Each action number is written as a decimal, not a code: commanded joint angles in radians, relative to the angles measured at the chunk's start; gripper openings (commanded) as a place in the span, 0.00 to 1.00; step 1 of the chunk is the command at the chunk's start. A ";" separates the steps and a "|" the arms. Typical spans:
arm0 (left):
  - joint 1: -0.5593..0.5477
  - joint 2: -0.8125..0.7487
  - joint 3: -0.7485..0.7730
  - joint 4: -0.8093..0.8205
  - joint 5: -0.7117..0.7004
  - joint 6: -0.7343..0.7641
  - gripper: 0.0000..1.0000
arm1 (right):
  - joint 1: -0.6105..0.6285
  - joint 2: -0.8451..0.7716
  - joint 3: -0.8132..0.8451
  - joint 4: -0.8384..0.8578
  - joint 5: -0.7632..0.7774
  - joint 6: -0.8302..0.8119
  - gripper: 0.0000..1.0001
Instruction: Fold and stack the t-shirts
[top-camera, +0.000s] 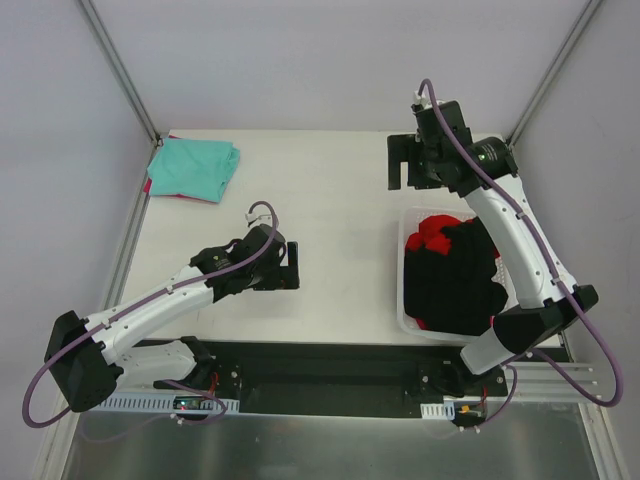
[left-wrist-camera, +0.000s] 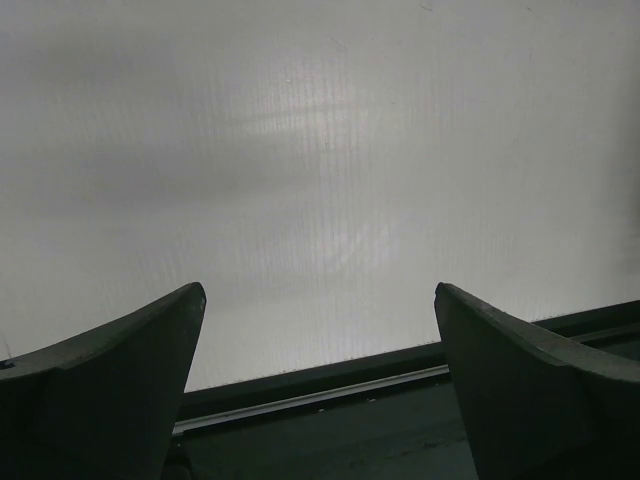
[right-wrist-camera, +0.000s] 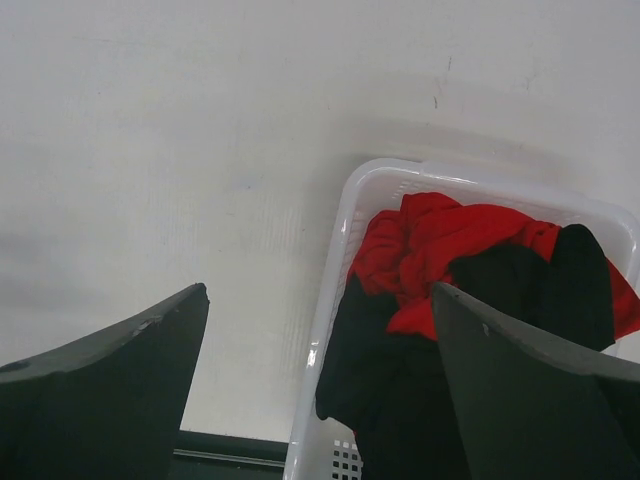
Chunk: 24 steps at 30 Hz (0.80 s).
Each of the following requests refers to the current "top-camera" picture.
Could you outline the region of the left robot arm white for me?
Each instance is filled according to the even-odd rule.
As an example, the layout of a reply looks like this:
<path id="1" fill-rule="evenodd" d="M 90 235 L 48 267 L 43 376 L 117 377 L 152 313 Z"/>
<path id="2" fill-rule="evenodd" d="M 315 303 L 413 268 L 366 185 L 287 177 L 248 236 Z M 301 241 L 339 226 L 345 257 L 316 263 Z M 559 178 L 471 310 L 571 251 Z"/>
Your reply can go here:
<path id="1" fill-rule="evenodd" d="M 54 323 L 45 358 L 71 411 L 98 406 L 127 387 L 210 390 L 216 362 L 194 336 L 140 346 L 152 333 L 246 290 L 296 290 L 298 245 L 260 224 L 242 239 L 208 247 L 141 297 L 85 318 L 69 311 Z"/>

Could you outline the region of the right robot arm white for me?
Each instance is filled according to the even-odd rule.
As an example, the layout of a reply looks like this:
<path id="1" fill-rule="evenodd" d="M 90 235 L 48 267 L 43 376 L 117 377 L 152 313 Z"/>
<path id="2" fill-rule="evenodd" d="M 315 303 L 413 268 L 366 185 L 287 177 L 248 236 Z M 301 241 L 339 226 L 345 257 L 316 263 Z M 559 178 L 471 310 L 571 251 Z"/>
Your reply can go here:
<path id="1" fill-rule="evenodd" d="M 595 288 L 567 271 L 531 211 L 511 150 L 497 137 L 476 141 L 456 101 L 411 105 L 417 128 L 387 138 L 387 185 L 446 188 L 463 199 L 487 230 L 515 289 L 517 303 L 461 350 L 450 369 L 452 387 L 473 394 L 486 371 L 520 355 L 571 326 L 577 310 L 598 301 Z"/>

